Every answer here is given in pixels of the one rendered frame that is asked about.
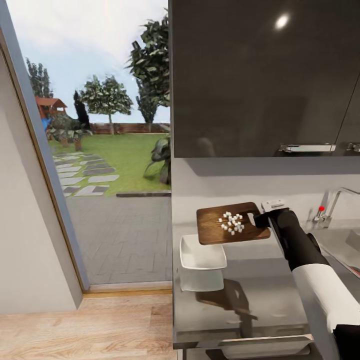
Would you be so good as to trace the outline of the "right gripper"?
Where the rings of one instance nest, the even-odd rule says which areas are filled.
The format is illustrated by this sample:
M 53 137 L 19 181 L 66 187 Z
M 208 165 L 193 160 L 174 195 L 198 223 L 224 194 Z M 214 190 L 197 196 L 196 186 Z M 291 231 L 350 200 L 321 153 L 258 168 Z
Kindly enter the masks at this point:
M 255 215 L 253 216 L 254 222 L 256 224 L 257 228 L 265 228 L 269 226 L 268 223 L 268 215 L 270 214 L 270 212 L 266 212 L 260 215 Z

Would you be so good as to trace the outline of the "bowl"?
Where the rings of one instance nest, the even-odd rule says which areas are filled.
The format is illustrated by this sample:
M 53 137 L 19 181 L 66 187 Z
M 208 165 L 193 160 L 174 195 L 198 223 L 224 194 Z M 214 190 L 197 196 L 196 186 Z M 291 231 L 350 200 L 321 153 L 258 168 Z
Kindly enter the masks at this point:
M 187 270 L 215 271 L 227 267 L 222 244 L 203 245 L 198 234 L 183 235 L 180 240 L 180 260 Z

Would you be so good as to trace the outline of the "cutting board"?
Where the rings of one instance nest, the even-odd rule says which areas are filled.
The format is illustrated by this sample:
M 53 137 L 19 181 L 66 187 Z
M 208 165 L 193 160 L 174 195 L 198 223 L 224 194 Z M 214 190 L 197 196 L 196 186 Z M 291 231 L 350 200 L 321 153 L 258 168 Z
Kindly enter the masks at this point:
M 268 239 L 271 234 L 268 226 L 257 228 L 255 225 L 252 225 L 248 215 L 249 213 L 253 215 L 260 214 L 255 202 L 230 204 L 197 210 L 199 242 L 204 246 L 208 246 Z M 236 230 L 236 225 L 233 222 L 229 225 L 231 221 L 230 217 L 233 219 L 238 215 L 241 218 L 237 217 L 234 223 L 236 225 L 239 223 L 243 226 L 241 231 Z M 233 233 L 230 230 L 232 230 Z

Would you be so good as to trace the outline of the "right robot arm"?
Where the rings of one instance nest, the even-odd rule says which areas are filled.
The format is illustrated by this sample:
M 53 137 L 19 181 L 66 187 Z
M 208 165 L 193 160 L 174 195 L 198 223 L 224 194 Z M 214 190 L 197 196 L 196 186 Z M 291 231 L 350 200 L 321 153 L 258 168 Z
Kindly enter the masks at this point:
M 312 339 L 324 360 L 360 360 L 360 303 L 322 255 L 310 232 L 280 198 L 262 201 L 257 228 L 272 227 L 289 261 Z

